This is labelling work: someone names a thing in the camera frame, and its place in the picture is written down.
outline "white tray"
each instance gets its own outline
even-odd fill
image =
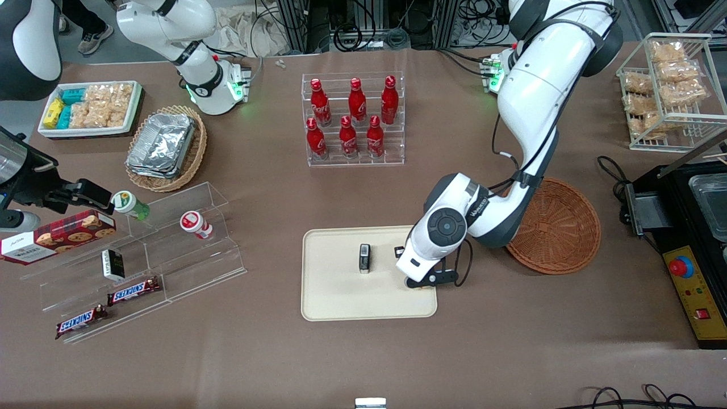
[[[43,125],[43,118],[45,117],[51,102],[58,96],[59,90],[71,90],[73,88],[86,88],[89,85],[107,85],[114,84],[116,82],[129,82],[134,85],[132,90],[132,99],[129,101],[129,107],[126,109],[126,118],[124,125],[120,127],[109,127],[109,128],[83,128],[83,129],[66,129],[66,130],[52,130],[48,129]],[[127,133],[131,130],[136,118],[137,107],[139,106],[139,99],[141,98],[142,87],[136,81],[106,81],[106,82],[76,82],[75,84],[58,84],[53,93],[48,97],[45,108],[43,108],[43,114],[40,120],[38,120],[38,133],[45,136],[48,139],[80,139],[80,138],[103,138],[110,135],[117,135]]]
[[[308,321],[431,317],[434,287],[411,289],[396,268],[394,247],[411,226],[311,230],[303,237],[300,312]],[[358,250],[371,245],[368,274],[358,270]]]

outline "red label bottle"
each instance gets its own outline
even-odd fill
[[[399,108],[399,93],[396,92],[396,78],[386,77],[384,92],[381,93],[381,121],[387,125],[394,123]]]
[[[376,115],[371,116],[369,131],[366,132],[366,142],[369,145],[369,155],[378,159],[384,156],[384,130],[381,129],[380,119]]]
[[[308,128],[306,138],[308,139],[308,146],[310,146],[310,151],[313,153],[313,160],[328,159],[326,140],[323,137],[323,131],[318,128],[316,120],[314,118],[308,118],[305,126]]]
[[[351,127],[351,117],[344,115],[341,117],[341,130],[338,132],[341,138],[341,149],[346,159],[356,159],[358,157],[358,145],[356,145],[356,130]]]
[[[310,80],[310,88],[313,94],[310,96],[310,104],[313,106],[313,115],[322,127],[331,124],[331,106],[328,102],[328,95],[323,91],[321,80],[314,78]]]
[[[353,124],[358,126],[366,123],[366,96],[361,91],[361,80],[351,79],[351,93],[348,95],[348,109],[353,118]]]

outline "brown tabletop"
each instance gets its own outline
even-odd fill
[[[265,61],[250,101],[204,116],[209,146],[189,186],[230,200],[230,234],[249,272],[76,346],[53,340],[39,289],[4,263],[0,276],[0,402],[4,408],[553,408],[614,386],[643,398],[652,382],[703,405],[727,405],[727,353],[696,349],[662,260],[618,221],[605,154],[637,178],[676,155],[630,151],[614,72],[579,83],[558,125],[546,175],[578,188],[603,227],[596,259],[562,277],[535,274],[503,249],[475,246],[464,287],[442,287],[431,318],[308,322],[300,314],[301,240],[310,229],[414,223],[435,182],[463,172],[509,176],[490,153],[496,99],[436,52],[362,52]],[[254,60],[245,63],[257,66]],[[310,169],[301,129],[303,73],[404,70],[406,164]],[[63,82],[134,79],[142,118],[190,105],[168,63],[68,65]],[[61,174],[148,202],[124,172],[128,138],[33,145]],[[518,152],[506,127],[501,149]],[[40,212],[44,221],[58,218]]]

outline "wicker basket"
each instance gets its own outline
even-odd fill
[[[207,131],[204,129],[204,123],[202,123],[202,118],[199,117],[199,114],[186,106],[168,106],[158,110],[155,114],[184,114],[188,115],[190,118],[194,118],[196,122],[197,126],[194,130],[192,143],[189,146],[187,156],[182,164],[182,172],[174,179],[151,178],[149,176],[137,175],[128,167],[126,168],[126,173],[129,175],[132,182],[141,188],[146,188],[160,193],[175,191],[189,183],[189,181],[192,180],[192,177],[194,177],[194,174],[197,173],[199,165],[202,163],[204,149],[207,147]],[[134,148],[134,144],[136,144],[137,139],[139,138],[141,129],[143,129],[144,125],[146,125],[149,118],[151,118],[151,115],[144,119],[144,122],[142,122],[142,124],[137,128],[134,138],[132,139],[131,146],[129,147],[129,153],[132,151],[132,148]]]
[[[600,245],[601,222],[588,199],[567,183],[545,178],[507,249],[535,271],[568,274],[590,263]]]

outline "snickers bar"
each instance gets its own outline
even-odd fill
[[[81,327],[85,327],[92,322],[98,321],[99,319],[104,319],[106,317],[108,317],[106,308],[101,304],[98,304],[96,308],[92,309],[91,311],[86,311],[83,314],[78,315],[77,317],[73,317],[68,321],[63,321],[60,324],[56,325],[55,339],[58,339],[66,333],[77,330]]]
[[[130,298],[134,298],[138,295],[151,293],[152,291],[157,291],[161,288],[159,285],[159,282],[156,278],[156,276],[151,277],[150,279],[147,279],[143,282],[140,282],[137,285],[133,285],[128,288],[124,288],[123,290],[116,291],[115,293],[108,295],[108,306],[115,305],[117,303],[120,303],[122,301],[126,301]]]

